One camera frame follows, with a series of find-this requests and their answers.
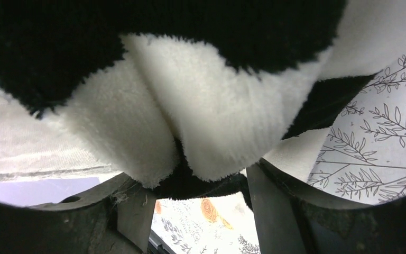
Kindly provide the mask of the black white striped pillowcase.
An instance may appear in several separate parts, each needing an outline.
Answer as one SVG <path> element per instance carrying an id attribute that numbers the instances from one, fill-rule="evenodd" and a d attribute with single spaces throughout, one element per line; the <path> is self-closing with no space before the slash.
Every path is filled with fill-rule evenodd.
<path id="1" fill-rule="evenodd" d="M 406 1 L 0 1 L 0 90 L 160 198 L 333 125 L 406 51 Z"/>

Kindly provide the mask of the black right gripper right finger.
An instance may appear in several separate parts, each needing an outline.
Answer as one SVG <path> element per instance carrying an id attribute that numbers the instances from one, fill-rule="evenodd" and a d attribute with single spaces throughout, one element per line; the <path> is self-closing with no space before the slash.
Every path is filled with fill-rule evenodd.
<path id="1" fill-rule="evenodd" d="M 246 172 L 261 253 L 406 253 L 406 197 L 350 201 L 264 159 Z"/>

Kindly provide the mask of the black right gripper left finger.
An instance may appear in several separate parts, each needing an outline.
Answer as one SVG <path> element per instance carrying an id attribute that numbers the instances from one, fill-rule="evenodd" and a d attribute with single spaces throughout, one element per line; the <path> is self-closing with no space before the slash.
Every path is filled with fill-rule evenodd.
<path id="1" fill-rule="evenodd" d="M 145 253 L 156 196 L 124 174 L 60 203 L 0 203 L 0 253 Z"/>

